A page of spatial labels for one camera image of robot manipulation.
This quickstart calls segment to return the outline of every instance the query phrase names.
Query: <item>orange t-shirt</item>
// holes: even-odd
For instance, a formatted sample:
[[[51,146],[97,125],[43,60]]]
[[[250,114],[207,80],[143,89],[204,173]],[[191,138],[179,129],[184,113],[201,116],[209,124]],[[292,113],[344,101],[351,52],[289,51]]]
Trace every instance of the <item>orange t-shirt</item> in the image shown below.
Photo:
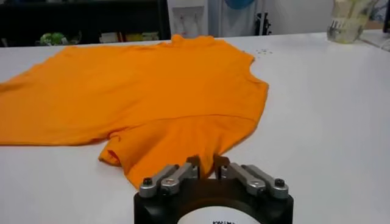
[[[253,59],[212,37],[67,47],[0,84],[0,144],[109,139],[99,159],[122,166],[136,187],[193,155],[207,173],[213,154],[254,131],[264,110],[268,85],[250,74]]]

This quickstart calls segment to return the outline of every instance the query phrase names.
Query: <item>screw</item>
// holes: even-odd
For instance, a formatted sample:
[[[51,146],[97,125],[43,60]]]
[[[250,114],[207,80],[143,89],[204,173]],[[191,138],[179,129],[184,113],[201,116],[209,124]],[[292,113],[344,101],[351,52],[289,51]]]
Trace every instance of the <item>screw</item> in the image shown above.
[[[285,186],[285,181],[283,179],[275,179],[275,186],[277,187],[284,187]]]
[[[153,180],[152,180],[152,178],[150,178],[150,177],[146,177],[146,178],[144,178],[144,180],[143,180],[142,183],[143,183],[144,185],[146,185],[146,186],[149,186],[149,185],[152,185]]]
[[[260,185],[260,182],[257,180],[253,180],[250,183],[253,184],[255,187],[258,187]]]
[[[175,180],[174,179],[165,179],[164,180],[164,184],[168,184],[168,185],[172,185],[175,183]]]

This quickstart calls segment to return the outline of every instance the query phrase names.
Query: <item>plastic container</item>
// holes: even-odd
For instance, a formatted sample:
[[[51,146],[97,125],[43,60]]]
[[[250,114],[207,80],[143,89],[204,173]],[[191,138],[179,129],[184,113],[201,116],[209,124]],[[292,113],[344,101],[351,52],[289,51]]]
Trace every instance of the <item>plastic container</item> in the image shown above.
[[[372,8],[378,0],[333,0],[328,40],[349,44],[363,32]]]

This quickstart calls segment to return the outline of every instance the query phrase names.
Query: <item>white wall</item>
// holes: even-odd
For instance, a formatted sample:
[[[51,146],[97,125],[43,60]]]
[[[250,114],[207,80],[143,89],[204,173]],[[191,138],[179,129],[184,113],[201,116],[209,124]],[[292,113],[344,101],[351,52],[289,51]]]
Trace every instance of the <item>white wall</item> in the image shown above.
[[[266,0],[272,34],[325,32],[332,7],[333,0]]]

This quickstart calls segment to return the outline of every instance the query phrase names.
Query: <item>table surface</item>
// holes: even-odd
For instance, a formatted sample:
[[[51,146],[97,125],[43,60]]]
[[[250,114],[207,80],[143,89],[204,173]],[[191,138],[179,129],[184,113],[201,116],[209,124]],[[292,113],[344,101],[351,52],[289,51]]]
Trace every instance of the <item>table surface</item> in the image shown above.
[[[284,178],[294,223],[388,223],[390,53],[324,33],[226,40],[270,84],[256,132],[226,155]],[[0,49],[0,82],[60,49]],[[133,223],[136,190],[98,161],[104,145],[0,147],[0,223]]]

